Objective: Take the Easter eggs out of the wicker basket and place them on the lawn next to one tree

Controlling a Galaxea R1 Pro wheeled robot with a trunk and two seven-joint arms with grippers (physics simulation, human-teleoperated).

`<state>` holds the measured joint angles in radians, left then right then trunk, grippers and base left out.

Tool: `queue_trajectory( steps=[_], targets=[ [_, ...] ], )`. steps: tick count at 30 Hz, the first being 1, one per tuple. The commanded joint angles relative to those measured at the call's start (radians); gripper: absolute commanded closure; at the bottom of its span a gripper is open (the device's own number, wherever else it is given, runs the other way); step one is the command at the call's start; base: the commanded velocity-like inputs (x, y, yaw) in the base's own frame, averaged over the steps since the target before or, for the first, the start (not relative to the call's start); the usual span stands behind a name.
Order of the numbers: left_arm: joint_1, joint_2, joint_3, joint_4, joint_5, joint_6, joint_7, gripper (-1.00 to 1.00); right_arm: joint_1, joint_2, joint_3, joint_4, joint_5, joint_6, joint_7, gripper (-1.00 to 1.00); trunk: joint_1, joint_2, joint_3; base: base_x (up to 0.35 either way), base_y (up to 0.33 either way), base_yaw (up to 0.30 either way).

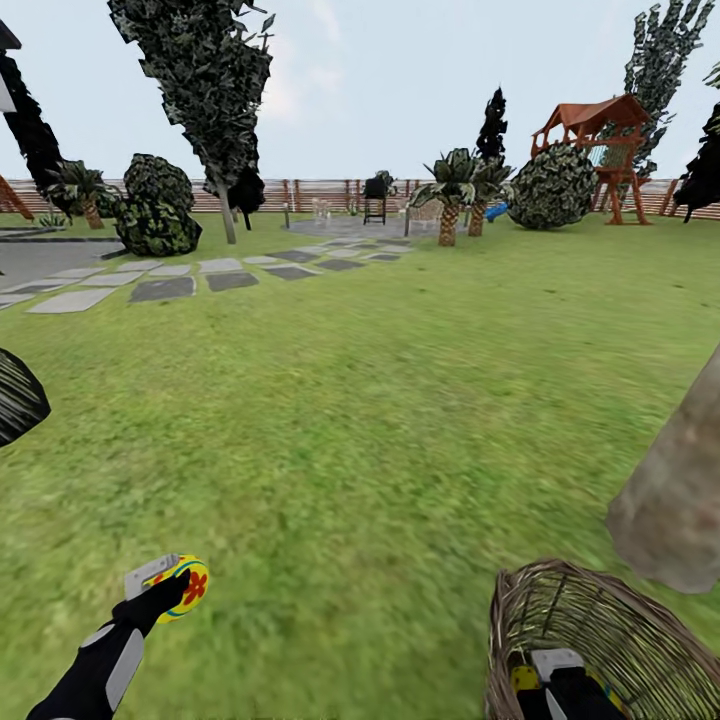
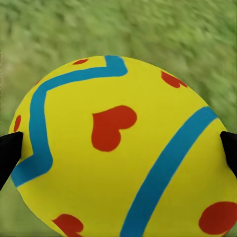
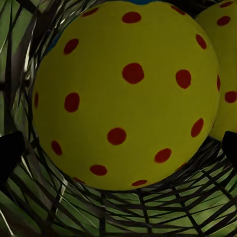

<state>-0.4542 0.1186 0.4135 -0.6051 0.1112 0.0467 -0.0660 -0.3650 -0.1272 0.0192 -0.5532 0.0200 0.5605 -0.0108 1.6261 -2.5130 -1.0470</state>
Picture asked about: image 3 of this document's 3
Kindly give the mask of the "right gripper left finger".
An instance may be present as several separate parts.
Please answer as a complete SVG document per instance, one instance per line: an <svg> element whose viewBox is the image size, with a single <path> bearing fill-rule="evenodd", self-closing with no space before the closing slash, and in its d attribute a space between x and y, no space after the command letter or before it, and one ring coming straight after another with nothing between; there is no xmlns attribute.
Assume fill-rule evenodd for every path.
<svg viewBox="0 0 237 237"><path fill-rule="evenodd" d="M0 190L26 149L21 131L0 136Z"/></svg>

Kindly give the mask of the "easter egg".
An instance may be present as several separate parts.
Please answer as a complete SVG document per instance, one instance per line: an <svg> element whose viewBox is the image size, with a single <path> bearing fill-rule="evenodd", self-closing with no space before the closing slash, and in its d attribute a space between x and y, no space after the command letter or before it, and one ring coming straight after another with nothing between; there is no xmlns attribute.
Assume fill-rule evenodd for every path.
<svg viewBox="0 0 237 237"><path fill-rule="evenodd" d="M210 39L220 65L220 102L208 138L222 142L226 131L237 133L237 0L213 4L194 20Z"/></svg>
<svg viewBox="0 0 237 237"><path fill-rule="evenodd" d="M52 41L35 76L33 124L72 179L136 190L197 153L220 95L217 54L191 16L162 0L108 0Z"/></svg>

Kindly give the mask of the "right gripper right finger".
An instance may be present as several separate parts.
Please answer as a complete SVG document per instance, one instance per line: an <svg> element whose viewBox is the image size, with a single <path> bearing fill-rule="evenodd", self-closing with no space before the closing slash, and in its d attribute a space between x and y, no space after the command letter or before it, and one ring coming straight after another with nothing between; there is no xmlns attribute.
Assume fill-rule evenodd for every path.
<svg viewBox="0 0 237 237"><path fill-rule="evenodd" d="M237 170L237 133L226 131L222 141L222 152Z"/></svg>

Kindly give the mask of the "wicker basket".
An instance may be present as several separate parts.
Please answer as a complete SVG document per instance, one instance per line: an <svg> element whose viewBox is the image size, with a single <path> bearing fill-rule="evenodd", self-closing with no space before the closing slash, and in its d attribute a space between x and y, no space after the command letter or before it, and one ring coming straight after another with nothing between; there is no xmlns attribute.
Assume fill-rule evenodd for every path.
<svg viewBox="0 0 237 237"><path fill-rule="evenodd" d="M4 8L6 6L8 0L5 1L1 12L0 12L0 19L3 14ZM105 190L98 190L95 188L92 188L93 190L98 191L101 194L101 197L96 196L92 194L83 184L79 183L82 188L85 190L81 190L75 182L71 179L70 176L67 174L63 173L57 166L55 166L61 175L62 181L56 176L51 160L49 159L48 155L44 151L44 149L41 147L40 140L38 138L36 128L34 128L33 124L33 110L32 110L32 99L33 99L33 89L34 89L34 83L35 83L35 76L37 74L38 68L40 66L40 62L43 59L45 53L47 52L48 48L50 47L52 41L57 37L57 35L62 31L64 28L63 26L65 25L66 21L76 13L75 17L79 16L86 10L92 8L93 6L103 3L108 0L96 0L92 4L88 5L87 4L91 0L77 0L74 2L72 5L70 5L72 0L64 0L63 4L59 7L61 0L50 0L48 3L46 9L41 13L38 8L43 5L46 1L48 0L40 0L40 2L34 6L32 4L31 0L16 0L19 4L19 10L14 18L14 21L12 23L12 3L11 3L11 15L10 15L10 24L9 24L9 32L8 35L5 39L5 42L2 46L2 49L0 51L0 56L1 53L5 47L5 44L8 40L8 47L7 47L7 58L6 58L6 68L0 77L0 91L2 91L3 94L3 100L4 100L4 135L8 135L10 133L15 133L18 132L15 121L14 121L14 100L16 96L17 89L20 88L19 91L19 98L18 98L18 104L17 104L17 112L16 112L16 118L17 119L17 114L18 114L18 109L19 109L19 104L20 100L22 100L21 94L22 91L24 93L24 98L22 100L23 103L23 110L22 110L22 122L21 122L21 127L19 126L18 122L17 125L19 127L19 131L23 133L24 140L25 140L25 145L26 149L24 153L22 154L21 158L19 159L18 163L16 164L15 168L17 166L20 166L25 173L30 177L30 179L34 182L36 185L41 200L37 197L37 195L15 174L14 169L12 173L10 174L9 178L21 189L22 195L24 197L25 202L11 189L8 181L4 184L2 187L1 191L9 197L10 200L12 200L18 207L19 211L21 212L22 216L24 217L21 209L28 215L30 216L38 225L40 228L40 235L38 235L34 230L32 230L25 217L24 220L27 224L25 224L21 219L19 219L14 213L12 213L7 207L5 207L1 202L0 202L0 216L3 218L10 234L12 237L15 237L12 229L10 228L9 224L10 223L14 228L16 228L19 232L21 232L25 237L60 237L52 228L52 224L55 224L57 226L60 226L64 229L67 229L70 231L74 237L96 237L93 236L82 224L87 225L89 227L92 227L88 224L85 224L79 220L77 220L60 202L61 200L69 203L73 208L75 208L80 214L82 214L77 208L80 210L98 218L100 220L100 231L99 237L106 237L106 236L121 236L121 237L210 237L213 233L227 227L228 225L234 223L237 221L237 218L233 219L230 221L233 217L237 215L237 210L229 213L227 215L224 215L222 217L217 218L219 215L224 213L226 210L228 210L231 206L234 204L237 206L237 196L234 197L230 194L231 191L233 191L237 187L237 181L234 183L234 185L227 191L225 187L228 185L230 180L237 175L237 170L234 168L230 175L223 180L222 182L218 183L217 180L221 178L224 174L226 174L228 171L230 171L234 166L230 162L230 160L226 157L226 154L223 153L222 151L222 142L218 140L214 140L212 145L205 149L204 151L200 152L206 144L211 142L213 139L212 138L206 138L205 142L202 143L202 145L199 147L199 150L197 153L183 166L181 169L177 170L174 174L171 174L167 178L152 184L150 186L146 186L143 188L138 188L136 190L129 190L129 191L105 191ZM81 7L77 9L74 13L72 11L74 10L75 6L83 1ZM209 8L213 4L217 4L223 0L162 0L164 2L170 3L175 7L178 7L179 9L185 11L189 16L191 16L193 19L196 15L200 14L201 11ZM69 6L70 5L70 6ZM69 7L68 7L69 6ZM59 7L59 8L58 8ZM22 9L25 8L27 11L29 11L33 16L31 18L31 21L16 49L14 52L13 56L11 57L11 52L12 52L12 30L17 22L17 19L22 13ZM66 17L64 21L62 21L63 15L65 11L69 10L70 8L71 11ZM61 22L62 21L62 22ZM44 51L44 44L46 43L47 39L49 38L51 32L53 32L53 35ZM43 56L41 57L41 52L43 48ZM38 61L36 64L36 58L38 57ZM41 58L40 58L41 57ZM32 63L30 64L30 67L27 70L27 66L32 60ZM36 64L36 66L35 66ZM30 75L28 79L25 79L25 76L29 69L31 68ZM27 72L26 72L27 70ZM25 87L28 87L28 94L25 89ZM26 107L25 107L25 98L28 103L28 108L29 108L29 113L27 113ZM13 107L13 115L11 113ZM29 140L25 136L25 113L28 119L29 123ZM33 135L33 142L30 143L31 139L31 132ZM33 151L35 148L38 150L38 154L40 157ZM48 167L44 154L47 156L49 163L52 167L52 170ZM30 156L30 159L32 161L32 164L28 161L27 156ZM53 185L51 185L43 176L40 166L38 164L38 161L45 167L46 172L52 182ZM218 163L211 168L209 171L205 171L204 169L211 166L212 164ZM20 165L20 163L23 162L24 168ZM54 164L54 163L53 163ZM54 164L55 165L55 164ZM37 177L39 179L39 182L33 177L32 171L30 166L35 170ZM211 174L223 167L223 170L218 173L216 176L212 177ZM189 180L193 176L195 176L197 173L202 171L204 174L200 176L197 179ZM59 191L56 188L56 185L54 183L54 180L52 178L52 175L56 178L58 184L59 184ZM195 183L200 181L201 179L204 178L209 178L210 180L206 182L205 184L202 185L197 185L193 186ZM194 182L193 182L194 181ZM57 195L56 197L53 197L53 195L49 192L49 189L47 187L46 182L56 191ZM180 185L184 185L187 183L193 182L190 186L187 188L179 189L177 190ZM213 187L212 189L205 190L208 186L211 184L215 184L216 186ZM67 185L78 192L80 192L88 201L71 191L70 189L67 188ZM200 187L201 186L201 187ZM180 194L182 192L194 189L200 187L196 192L193 194L183 196L181 197ZM91 187L90 187L91 188ZM71 193L66 192L65 189L68 189ZM150 189L151 191L141 191L141 189ZM168 193L160 193L161 191L170 191ZM212 195L214 192L221 190L223 194L219 195L226 195L230 201L225 203L223 207L221 207L218 211L216 211L213 215L211 215L208 219L206 219L203 223L198 225L194 218L192 217L192 214L196 214L199 212L203 212L205 210L214 208L208 208L204 209L198 212L190 213L189 211L197 206L198 204L201 204L203 200L208 198L210 195ZM45 205L44 199L42 197L42 193L44 193L46 201L48 203L49 208ZM64 196L63 194L68 193L75 198L77 198L86 208L88 208L93 214L83 210L82 208L70 203ZM41 219L32 209L30 206L25 194L32 199L35 203L37 203L42 209L44 209L47 213L47 218L44 221ZM135 194L139 196L140 203L141 204L132 204L126 199L122 199L112 193L119 193L121 195L123 194ZM180 193L180 194L179 194ZM143 197L152 195L152 194L161 194L160 196L154 197L149 200L143 200ZM158 201L158 202L165 202L161 205L158 206L146 206L145 203L147 202L153 202L154 200L169 197L172 195L176 195L177 198L171 200L171 201ZM124 195L125 196L125 195ZM201 197L199 197L201 196ZM219 197L216 196L216 197ZM88 197L92 198L93 200L98 201L101 203L100 207L97 205L94 205ZM185 206L185 202L188 201L191 198L199 197L196 199L194 202L189 204L188 206ZM216 198L214 197L214 198ZM113 202L110 202L106 200L106 198L111 198L114 199L118 202L121 202L123 204L115 204ZM211 198L213 199L213 198ZM211 200L209 199L209 200ZM129 200L129 199L128 199ZM208 201L208 200L206 200ZM204 201L204 202L206 202ZM180 203L182 207L164 207L167 205L171 205L174 203ZM223 204L221 204L223 205ZM220 205L218 205L220 206ZM77 207L77 208L76 208ZM131 215L121 215L121 214L115 214L112 213L108 210L106 210L106 207L131 214ZM215 206L217 207L217 206ZM138 209L142 212L144 212L144 216L141 216L137 213L134 213L128 209ZM148 216L147 211L148 210L161 210L161 211L170 211L167 213L163 214L158 214L154 216ZM173 212L185 212L186 215L173 218L164 222L160 222L157 224L150 223L149 219L156 219L156 218L161 218L158 216L162 216L165 214L173 213ZM74 221L79 227L81 227L85 232L80 231L78 229L72 228L70 226L67 226L64 222L62 222L57 216L63 216L65 218L68 218L72 221ZM82 214L83 215L83 214ZM127 220L130 220L125 217L138 217L138 218L145 218L146 222L135 222L135 221L123 221L123 220L116 220L111 216L118 216ZM84 216L84 215L83 215ZM123 217L125 216L125 217ZM186 226L175 226L175 225L166 225L165 223L183 218L183 217L188 217L193 226L192 227L186 227ZM209 224L211 221L220 219L227 216L223 220L221 220L219 223L208 229L206 232L203 232L201 229ZM85 217L85 216L84 216ZM86 217L85 217L86 218ZM216 219L217 218L217 219ZM87 218L86 218L87 219ZM88 220L88 219L87 219ZM88 220L90 221L90 220ZM110 221L116 224L120 224L126 227L140 227L140 228L147 228L148 233L137 233L128 229L125 229L123 227L108 223L106 221ZM230 221L230 222L229 222ZM91 222L91 221L90 221ZM228 223L229 222L229 223ZM91 222L92 223L92 222ZM106 233L106 223L125 231L126 233ZM93 223L92 223L93 224ZM93 224L94 225L94 224ZM171 231L163 234L154 234L152 231L152 228L154 229L180 229L176 231ZM195 229L198 234L178 234L180 232L183 232L188 229ZM234 235L237 234L237 228L233 230L231 233L228 233L225 237L233 237ZM3 229L0 228L0 237L11 237L9 234L7 234Z"/></svg>

